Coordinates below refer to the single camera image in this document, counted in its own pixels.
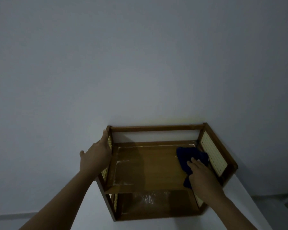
person's left arm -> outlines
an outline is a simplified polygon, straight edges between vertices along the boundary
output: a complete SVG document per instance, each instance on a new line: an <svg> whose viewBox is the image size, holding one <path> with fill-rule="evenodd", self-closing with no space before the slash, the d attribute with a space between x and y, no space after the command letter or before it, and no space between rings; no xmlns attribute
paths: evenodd
<svg viewBox="0 0 288 230"><path fill-rule="evenodd" d="M107 131L104 130L102 138L86 153L81 151L80 157L80 171L77 175L20 230L68 230L72 227L88 188L110 163L111 150L108 146Z"/></svg>

forearm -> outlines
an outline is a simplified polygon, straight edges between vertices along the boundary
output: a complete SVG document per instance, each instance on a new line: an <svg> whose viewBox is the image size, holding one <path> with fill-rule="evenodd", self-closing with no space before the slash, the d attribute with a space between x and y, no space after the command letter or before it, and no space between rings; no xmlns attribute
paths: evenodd
<svg viewBox="0 0 288 230"><path fill-rule="evenodd" d="M211 208L222 220L227 230L257 230L226 196L211 205Z"/></svg>
<svg viewBox="0 0 288 230"><path fill-rule="evenodd" d="M97 175L98 172L89 176L86 173L79 172L20 229L70 229L82 200Z"/></svg>

microfiber cloth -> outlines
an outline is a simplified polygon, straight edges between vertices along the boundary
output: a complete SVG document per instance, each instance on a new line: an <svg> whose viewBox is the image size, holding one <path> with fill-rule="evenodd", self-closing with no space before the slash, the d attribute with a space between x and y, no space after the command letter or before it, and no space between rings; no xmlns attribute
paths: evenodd
<svg viewBox="0 0 288 230"><path fill-rule="evenodd" d="M194 157L196 160L200 160L205 166L208 166L209 157L205 152L199 151L197 148L184 148L178 147L176 149L177 158L179 160L181 168L188 174L187 178L184 180L183 186L192 189L191 183L189 180L189 175L193 172L190 167L187 165L187 161L191 161L191 157Z"/></svg>

person's left hand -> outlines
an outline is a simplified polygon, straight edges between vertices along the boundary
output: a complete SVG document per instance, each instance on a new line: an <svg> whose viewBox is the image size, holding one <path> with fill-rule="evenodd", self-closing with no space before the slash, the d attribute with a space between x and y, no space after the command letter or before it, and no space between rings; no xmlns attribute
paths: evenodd
<svg viewBox="0 0 288 230"><path fill-rule="evenodd" d="M100 173L111 161L111 149L108 145L108 132L104 130L103 136L86 153L80 152L80 172Z"/></svg>

hand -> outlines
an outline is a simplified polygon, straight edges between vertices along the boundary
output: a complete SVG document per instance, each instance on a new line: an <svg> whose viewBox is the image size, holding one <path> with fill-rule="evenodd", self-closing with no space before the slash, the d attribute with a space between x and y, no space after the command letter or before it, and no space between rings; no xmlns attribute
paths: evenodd
<svg viewBox="0 0 288 230"><path fill-rule="evenodd" d="M193 191L201 200L209 206L217 203L220 199L226 198L223 189L211 170L208 169L200 160L196 161L193 157L187 164L193 174L189 176Z"/></svg>
<svg viewBox="0 0 288 230"><path fill-rule="evenodd" d="M111 161L111 149L108 145L108 132L104 130L103 136L86 153L80 152L80 172L91 175L103 171Z"/></svg>

